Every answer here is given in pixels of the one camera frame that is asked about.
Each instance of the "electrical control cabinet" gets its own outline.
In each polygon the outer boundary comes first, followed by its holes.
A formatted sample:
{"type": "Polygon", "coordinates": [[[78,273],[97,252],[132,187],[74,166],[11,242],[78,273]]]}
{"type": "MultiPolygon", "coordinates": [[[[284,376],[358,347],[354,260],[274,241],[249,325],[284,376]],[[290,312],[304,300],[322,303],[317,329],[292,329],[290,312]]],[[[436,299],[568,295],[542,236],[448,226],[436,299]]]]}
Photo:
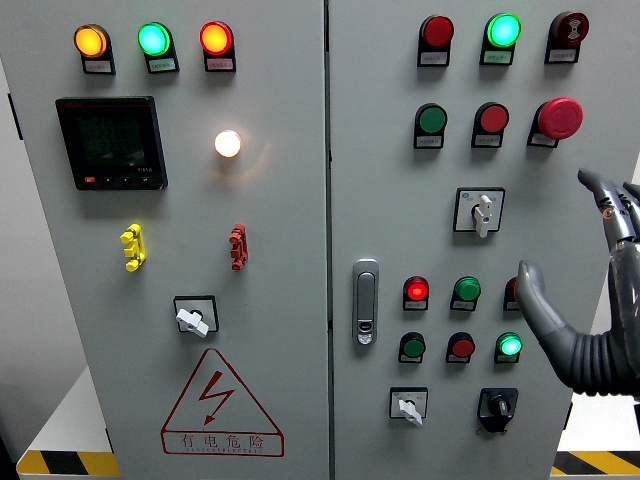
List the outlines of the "electrical control cabinet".
{"type": "MultiPolygon", "coordinates": [[[[631,180],[640,149],[637,14],[631,1],[330,2],[336,480],[548,478],[571,391],[521,313],[504,310],[505,285],[519,260],[536,262],[551,301],[589,331],[608,252],[593,195],[576,177],[588,168],[631,180]],[[550,25],[566,11],[589,19],[580,61],[545,64],[550,25]],[[485,30],[500,13],[517,16],[520,35],[491,48],[503,63],[480,65],[485,30]],[[448,65],[417,68],[421,26],[434,16],[453,25],[448,65]],[[581,105],[580,128],[557,148],[527,146],[538,108],[560,97],[581,105]],[[490,143],[499,148],[474,148],[476,113],[488,102],[508,110],[508,125],[478,120],[483,135],[503,130],[490,143]],[[427,104],[446,111],[442,148],[414,144],[416,112],[427,104]],[[458,189],[486,189],[491,200],[496,188],[504,189],[491,207],[499,229],[485,238],[473,227],[455,231],[458,189]],[[351,326],[362,259],[378,266],[370,345],[358,345],[351,326]],[[414,276],[428,282],[427,310],[402,308],[414,276]],[[409,332],[424,338],[421,363],[398,361],[409,332]],[[390,391],[420,388],[428,389],[421,427],[416,409],[389,415],[390,391]]],[[[500,18],[511,22],[501,35],[512,35],[518,23],[500,18]]],[[[574,37],[585,33],[574,27],[574,37]]],[[[443,125],[419,120],[425,131],[443,125]]],[[[464,222],[478,221],[481,203],[467,203],[464,222]]]]}
{"type": "Polygon", "coordinates": [[[0,55],[125,479],[329,476],[324,42],[321,0],[0,6],[0,55]],[[203,57],[216,21],[233,48],[214,29],[203,57]],[[150,120],[83,110],[75,180],[90,191],[76,189],[56,101],[131,97],[153,99],[166,182],[119,188],[147,184],[150,120]],[[231,158],[214,146],[226,130],[241,140],[231,158]]]}

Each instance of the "red push button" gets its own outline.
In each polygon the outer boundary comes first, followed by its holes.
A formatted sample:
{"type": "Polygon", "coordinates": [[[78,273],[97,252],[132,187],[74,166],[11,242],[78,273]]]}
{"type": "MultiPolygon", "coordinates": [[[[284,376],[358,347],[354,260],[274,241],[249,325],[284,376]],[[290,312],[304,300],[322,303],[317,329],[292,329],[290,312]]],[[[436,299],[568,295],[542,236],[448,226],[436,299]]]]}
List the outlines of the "red push button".
{"type": "Polygon", "coordinates": [[[470,357],[476,350],[476,346],[470,340],[460,340],[453,345],[453,354],[458,358],[470,357]]]}
{"type": "Polygon", "coordinates": [[[422,29],[422,38],[431,47],[440,48],[448,45],[453,38],[453,22],[447,17],[428,18],[422,29]]]}
{"type": "Polygon", "coordinates": [[[573,98],[558,97],[547,102],[538,114],[540,132],[552,140],[563,140],[582,125],[583,112],[573,98]]]}
{"type": "Polygon", "coordinates": [[[578,12],[564,12],[553,19],[551,35],[565,48],[576,48],[589,33],[589,20],[578,12]]]}
{"type": "Polygon", "coordinates": [[[489,133],[497,133],[504,130],[509,123],[509,112],[502,105],[491,105],[480,115],[480,125],[489,133]]]}

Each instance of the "emergency stop button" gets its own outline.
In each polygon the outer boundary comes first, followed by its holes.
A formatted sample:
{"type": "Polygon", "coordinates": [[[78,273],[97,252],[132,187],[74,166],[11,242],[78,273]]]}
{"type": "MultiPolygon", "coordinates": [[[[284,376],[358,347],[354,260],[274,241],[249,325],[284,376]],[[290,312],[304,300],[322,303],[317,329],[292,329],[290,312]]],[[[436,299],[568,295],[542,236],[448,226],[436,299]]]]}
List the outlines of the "emergency stop button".
{"type": "Polygon", "coordinates": [[[573,98],[558,97],[543,103],[533,119],[527,145],[556,148],[559,140],[578,131],[583,116],[582,107],[573,98]]]}

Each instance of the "warning sign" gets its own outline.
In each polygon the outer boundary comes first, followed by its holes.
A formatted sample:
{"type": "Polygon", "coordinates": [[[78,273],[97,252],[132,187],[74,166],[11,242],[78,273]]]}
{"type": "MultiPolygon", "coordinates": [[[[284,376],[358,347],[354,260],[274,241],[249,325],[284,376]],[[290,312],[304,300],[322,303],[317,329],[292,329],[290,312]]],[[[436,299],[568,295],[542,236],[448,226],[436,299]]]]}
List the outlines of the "warning sign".
{"type": "Polygon", "coordinates": [[[284,435],[215,348],[200,358],[161,435],[167,454],[284,456],[284,435]]]}

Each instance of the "green push button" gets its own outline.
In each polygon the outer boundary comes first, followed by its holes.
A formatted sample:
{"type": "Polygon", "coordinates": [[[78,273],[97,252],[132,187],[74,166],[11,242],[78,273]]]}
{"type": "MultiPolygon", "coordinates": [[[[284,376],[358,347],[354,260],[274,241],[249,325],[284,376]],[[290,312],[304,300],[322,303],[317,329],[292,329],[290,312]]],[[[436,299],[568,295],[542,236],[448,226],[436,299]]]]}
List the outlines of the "green push button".
{"type": "Polygon", "coordinates": [[[427,347],[420,340],[409,340],[403,347],[404,354],[409,358],[421,356],[426,349],[427,347]]]}
{"type": "Polygon", "coordinates": [[[480,282],[474,277],[464,277],[456,282],[455,294],[465,302],[473,302],[480,296],[480,282]]]}
{"type": "Polygon", "coordinates": [[[425,108],[418,118],[420,128],[427,133],[436,133],[447,124],[447,114],[442,107],[431,104],[425,108]]]}

